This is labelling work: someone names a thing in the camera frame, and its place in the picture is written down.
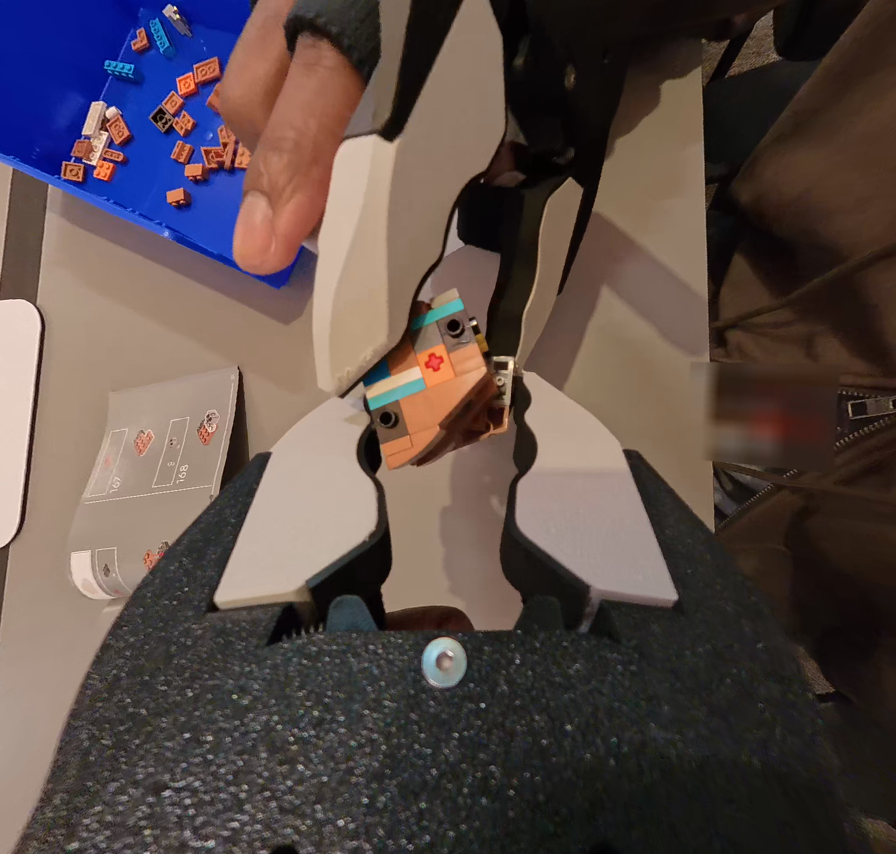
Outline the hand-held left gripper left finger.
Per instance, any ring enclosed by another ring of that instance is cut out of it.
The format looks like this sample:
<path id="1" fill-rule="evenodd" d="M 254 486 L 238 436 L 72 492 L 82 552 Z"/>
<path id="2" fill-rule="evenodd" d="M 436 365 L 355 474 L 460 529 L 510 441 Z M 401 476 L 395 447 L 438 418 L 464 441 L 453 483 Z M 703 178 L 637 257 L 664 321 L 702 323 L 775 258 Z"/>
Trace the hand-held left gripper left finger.
<path id="1" fill-rule="evenodd" d="M 391 571 L 380 450 L 362 396 L 334 397 L 274 447 L 214 594 L 221 611 L 342 595 L 383 610 Z"/>

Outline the grey desk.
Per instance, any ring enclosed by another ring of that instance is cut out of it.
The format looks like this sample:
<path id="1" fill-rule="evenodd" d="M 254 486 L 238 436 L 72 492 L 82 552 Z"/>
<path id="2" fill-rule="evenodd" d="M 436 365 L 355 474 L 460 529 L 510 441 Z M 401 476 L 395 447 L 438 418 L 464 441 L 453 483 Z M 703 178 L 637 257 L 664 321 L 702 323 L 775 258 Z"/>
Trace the grey desk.
<path id="1" fill-rule="evenodd" d="M 711 524 L 694 366 L 707 358 L 699 41 L 633 59 L 588 229 L 528 367 L 640 451 Z M 313 262 L 276 291 L 77 196 L 2 168 L 2 295 L 46 336 L 24 524 L 2 551 L 2 852 L 28 823 L 59 734 L 122 604 L 71 584 L 73 514 L 110 392 L 237 364 L 246 432 L 269 450 L 323 400 L 307 301 Z"/>

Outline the person's left hand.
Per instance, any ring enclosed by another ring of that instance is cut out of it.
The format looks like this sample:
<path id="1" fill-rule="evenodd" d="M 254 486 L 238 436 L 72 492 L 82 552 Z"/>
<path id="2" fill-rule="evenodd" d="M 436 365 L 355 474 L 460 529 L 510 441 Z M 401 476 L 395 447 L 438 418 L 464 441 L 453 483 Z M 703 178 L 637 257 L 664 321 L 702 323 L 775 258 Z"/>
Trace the person's left hand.
<path id="1" fill-rule="evenodd" d="M 391 632 L 468 633 L 475 630 L 467 614 L 454 606 L 427 605 L 391 611 L 385 615 L 385 629 Z"/>

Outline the grey instruction booklet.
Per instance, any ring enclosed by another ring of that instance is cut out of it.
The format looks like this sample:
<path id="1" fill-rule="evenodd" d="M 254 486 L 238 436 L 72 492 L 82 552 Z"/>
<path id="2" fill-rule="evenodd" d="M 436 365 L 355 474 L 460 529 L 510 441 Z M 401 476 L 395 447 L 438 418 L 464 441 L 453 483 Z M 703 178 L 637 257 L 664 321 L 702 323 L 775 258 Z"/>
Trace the grey instruction booklet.
<path id="1" fill-rule="evenodd" d="M 230 366 L 111 393 L 69 535 L 73 586 L 129 597 L 218 495 L 241 387 Z"/>

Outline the white tablet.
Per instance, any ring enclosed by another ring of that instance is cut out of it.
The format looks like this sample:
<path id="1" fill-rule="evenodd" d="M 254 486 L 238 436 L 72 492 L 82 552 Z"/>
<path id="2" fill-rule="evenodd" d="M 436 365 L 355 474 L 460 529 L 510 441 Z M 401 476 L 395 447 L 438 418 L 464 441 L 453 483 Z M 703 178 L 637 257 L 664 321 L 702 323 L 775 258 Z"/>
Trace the white tablet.
<path id="1" fill-rule="evenodd" d="M 1 300 L 1 546 L 24 518 L 44 336 L 39 309 Z"/>

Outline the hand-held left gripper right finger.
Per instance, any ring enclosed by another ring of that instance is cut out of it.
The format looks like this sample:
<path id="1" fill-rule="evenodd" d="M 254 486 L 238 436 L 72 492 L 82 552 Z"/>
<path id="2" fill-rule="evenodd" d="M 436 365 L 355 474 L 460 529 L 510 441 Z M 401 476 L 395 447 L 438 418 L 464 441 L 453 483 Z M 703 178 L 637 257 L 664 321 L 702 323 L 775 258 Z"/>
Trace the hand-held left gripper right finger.
<path id="1" fill-rule="evenodd" d="M 515 475 L 503 527 L 503 571 L 524 606 L 588 631 L 603 602 L 670 609 L 673 582 L 623 448 L 537 373 L 514 379 Z"/>

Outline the person's brown jacket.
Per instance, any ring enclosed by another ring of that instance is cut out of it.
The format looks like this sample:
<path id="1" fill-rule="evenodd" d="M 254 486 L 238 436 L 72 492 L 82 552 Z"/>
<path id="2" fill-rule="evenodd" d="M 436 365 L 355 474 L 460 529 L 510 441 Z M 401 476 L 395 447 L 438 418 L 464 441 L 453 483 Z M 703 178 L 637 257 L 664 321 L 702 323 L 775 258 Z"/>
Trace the person's brown jacket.
<path id="1" fill-rule="evenodd" d="M 833 454 L 717 531 L 834 692 L 894 741 L 895 0 L 868 0 L 739 171 L 712 356 L 833 369 Z"/>

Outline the colourful toy brick build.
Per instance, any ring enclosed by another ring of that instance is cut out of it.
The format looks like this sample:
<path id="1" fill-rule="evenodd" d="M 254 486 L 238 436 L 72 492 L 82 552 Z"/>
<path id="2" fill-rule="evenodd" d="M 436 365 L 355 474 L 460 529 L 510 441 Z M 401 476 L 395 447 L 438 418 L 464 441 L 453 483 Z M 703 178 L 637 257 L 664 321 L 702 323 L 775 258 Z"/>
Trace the colourful toy brick build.
<path id="1" fill-rule="evenodd" d="M 362 379 L 385 466 L 426 465 L 505 433 L 515 370 L 457 289 L 417 300 L 399 343 Z"/>

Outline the blue plastic bin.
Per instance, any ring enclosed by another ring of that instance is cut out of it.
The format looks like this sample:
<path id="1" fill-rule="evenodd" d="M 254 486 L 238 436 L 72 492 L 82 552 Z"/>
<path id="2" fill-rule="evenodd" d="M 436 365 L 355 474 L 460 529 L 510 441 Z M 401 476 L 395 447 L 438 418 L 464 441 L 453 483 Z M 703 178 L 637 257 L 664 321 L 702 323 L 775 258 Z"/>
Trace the blue plastic bin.
<path id="1" fill-rule="evenodd" d="M 244 173 L 217 171 L 193 184 L 175 144 L 216 146 L 222 120 L 212 85 L 185 99 L 196 121 L 186 137 L 161 132 L 151 113 L 178 77 L 203 60 L 225 67 L 250 14 L 249 0 L 1 0 L 2 162 L 125 221 L 235 267 L 232 232 Z M 115 106 L 132 133 L 111 181 L 66 181 L 62 163 L 91 103 Z"/>

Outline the pile of loose bricks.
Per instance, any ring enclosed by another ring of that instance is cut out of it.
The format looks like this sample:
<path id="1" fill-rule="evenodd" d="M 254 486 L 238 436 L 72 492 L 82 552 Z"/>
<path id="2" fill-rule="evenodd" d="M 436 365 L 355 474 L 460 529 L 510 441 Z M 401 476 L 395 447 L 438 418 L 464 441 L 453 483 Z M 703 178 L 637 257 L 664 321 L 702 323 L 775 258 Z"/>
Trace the pile of loose bricks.
<path id="1" fill-rule="evenodd" d="M 63 136 L 57 178 L 134 215 L 207 225 L 238 195 L 250 152 L 222 121 L 230 38 L 175 5 L 142 9 Z"/>

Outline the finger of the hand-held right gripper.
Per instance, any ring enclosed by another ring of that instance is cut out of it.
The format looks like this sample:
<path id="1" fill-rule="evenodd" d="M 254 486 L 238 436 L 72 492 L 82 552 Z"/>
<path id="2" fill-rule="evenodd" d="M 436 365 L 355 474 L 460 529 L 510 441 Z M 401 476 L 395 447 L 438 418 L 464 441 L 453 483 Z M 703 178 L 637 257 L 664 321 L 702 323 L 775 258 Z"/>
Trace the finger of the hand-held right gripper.
<path id="1" fill-rule="evenodd" d="M 490 0 L 381 0 L 382 58 L 339 146 L 312 300 L 317 384 L 339 396 L 397 345 L 456 201 L 506 129 Z"/>
<path id="2" fill-rule="evenodd" d="M 500 263 L 488 306 L 493 356 L 520 375 L 545 330 L 587 230 L 596 185 L 524 181 L 505 188 Z"/>

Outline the person's right hand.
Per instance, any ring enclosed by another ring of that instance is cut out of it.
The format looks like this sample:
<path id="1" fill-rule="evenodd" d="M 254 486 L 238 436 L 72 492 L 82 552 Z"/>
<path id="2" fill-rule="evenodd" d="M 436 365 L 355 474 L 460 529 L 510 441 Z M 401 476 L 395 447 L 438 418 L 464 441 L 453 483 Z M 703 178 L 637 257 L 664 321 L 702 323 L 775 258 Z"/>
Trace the person's right hand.
<path id="1" fill-rule="evenodd" d="M 251 151 L 232 253 L 247 273 L 287 267 L 321 221 L 334 157 L 364 81 L 330 42 L 301 35 L 287 49 L 295 0 L 258 0 L 219 89 L 230 130 Z"/>

